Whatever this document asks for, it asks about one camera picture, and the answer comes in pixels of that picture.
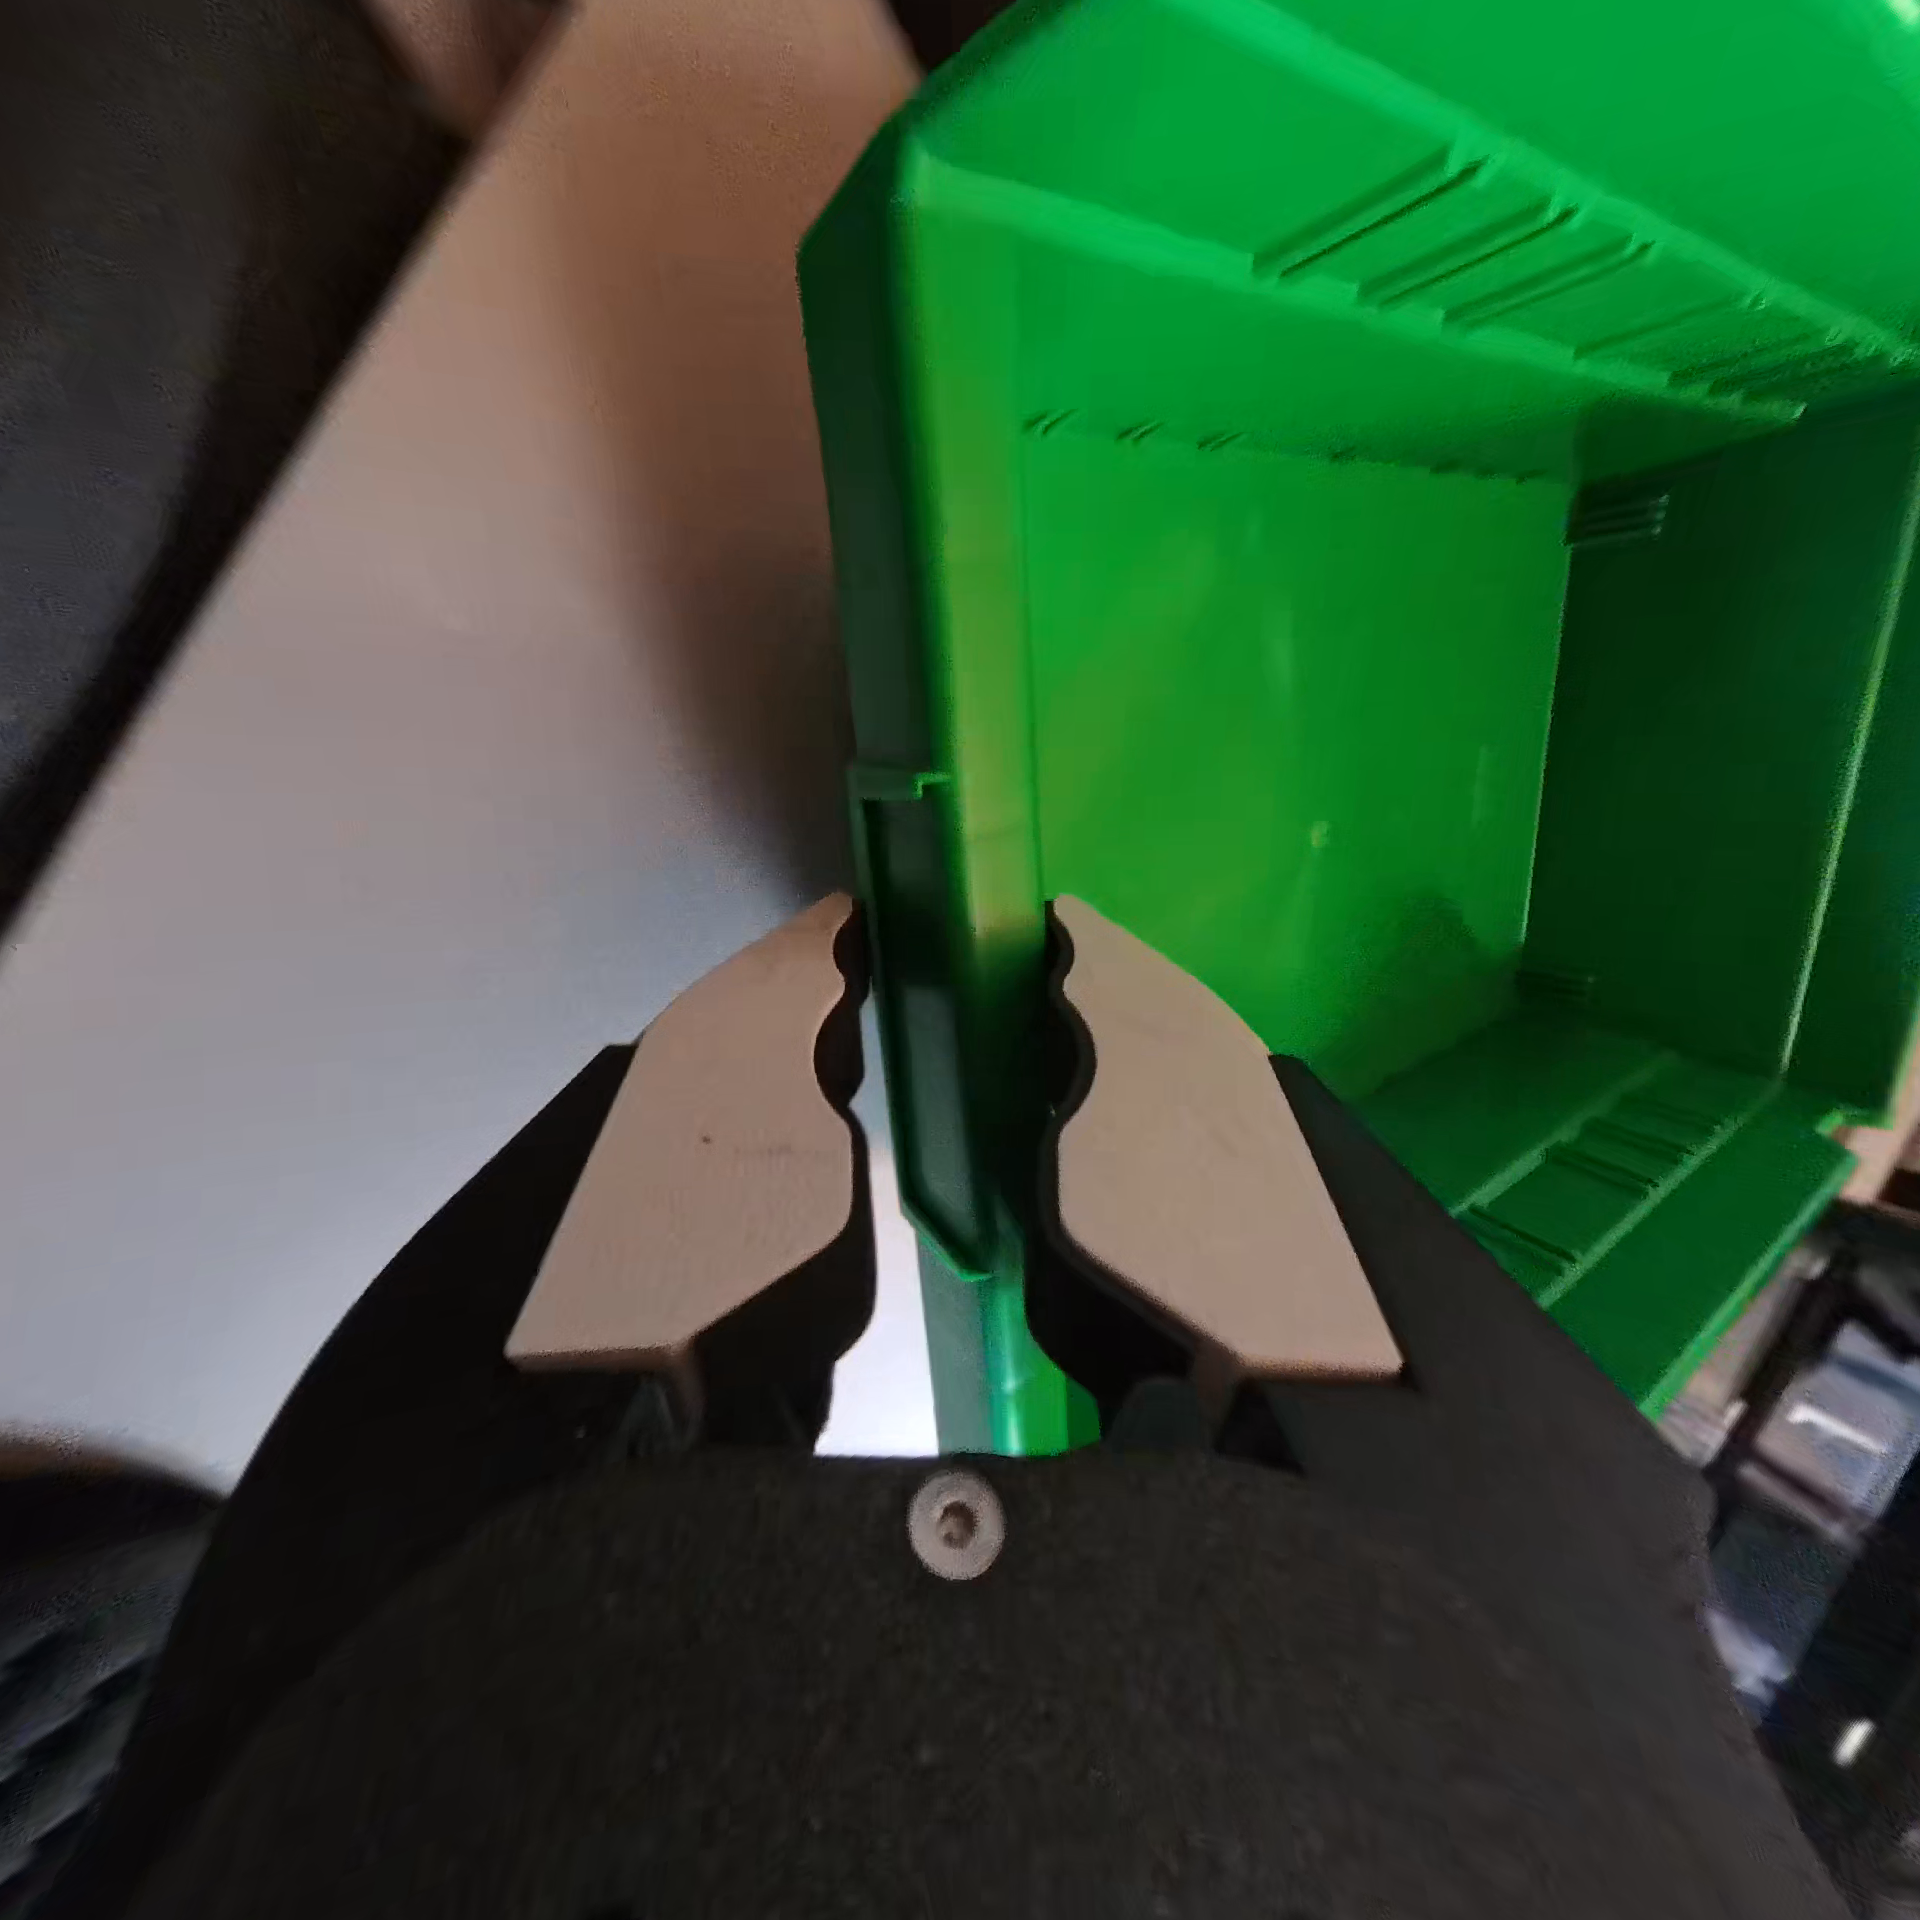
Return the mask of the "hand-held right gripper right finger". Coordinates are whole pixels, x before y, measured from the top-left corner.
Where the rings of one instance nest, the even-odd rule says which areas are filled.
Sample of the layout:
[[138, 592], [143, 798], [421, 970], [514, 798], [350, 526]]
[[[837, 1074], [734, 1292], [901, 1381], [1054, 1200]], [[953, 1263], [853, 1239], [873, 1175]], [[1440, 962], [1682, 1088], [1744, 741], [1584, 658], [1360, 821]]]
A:
[[1250, 1386], [1408, 1370], [1263, 1034], [1089, 894], [1049, 903], [1034, 1340], [1116, 1423], [1180, 1386], [1224, 1423]]

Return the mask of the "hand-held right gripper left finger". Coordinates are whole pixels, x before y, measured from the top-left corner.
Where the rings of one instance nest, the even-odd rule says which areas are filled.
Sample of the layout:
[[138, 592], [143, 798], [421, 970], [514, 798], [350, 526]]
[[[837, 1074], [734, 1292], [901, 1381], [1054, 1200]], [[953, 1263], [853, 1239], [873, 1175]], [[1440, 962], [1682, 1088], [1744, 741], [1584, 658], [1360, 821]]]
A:
[[855, 1021], [855, 894], [681, 989], [623, 1074], [504, 1362], [659, 1381], [687, 1423], [830, 1423], [880, 1299]]

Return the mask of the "green plastic bin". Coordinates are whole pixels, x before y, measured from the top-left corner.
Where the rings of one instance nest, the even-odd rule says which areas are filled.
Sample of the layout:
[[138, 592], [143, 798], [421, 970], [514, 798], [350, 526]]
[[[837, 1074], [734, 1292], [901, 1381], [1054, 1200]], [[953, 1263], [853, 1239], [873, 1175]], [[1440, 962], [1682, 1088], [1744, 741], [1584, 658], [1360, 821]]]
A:
[[938, 1437], [1054, 894], [1662, 1417], [1914, 1054], [1914, 5], [1005, 5], [798, 280]]

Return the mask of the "pale desk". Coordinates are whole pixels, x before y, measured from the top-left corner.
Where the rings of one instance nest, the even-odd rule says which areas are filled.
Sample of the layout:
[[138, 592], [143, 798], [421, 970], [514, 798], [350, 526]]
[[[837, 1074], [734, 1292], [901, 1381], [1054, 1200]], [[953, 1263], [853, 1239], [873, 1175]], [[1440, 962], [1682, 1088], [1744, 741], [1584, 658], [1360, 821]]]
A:
[[226, 1487], [412, 1228], [853, 878], [798, 242], [887, 5], [567, 5], [5, 923], [5, 1456]]

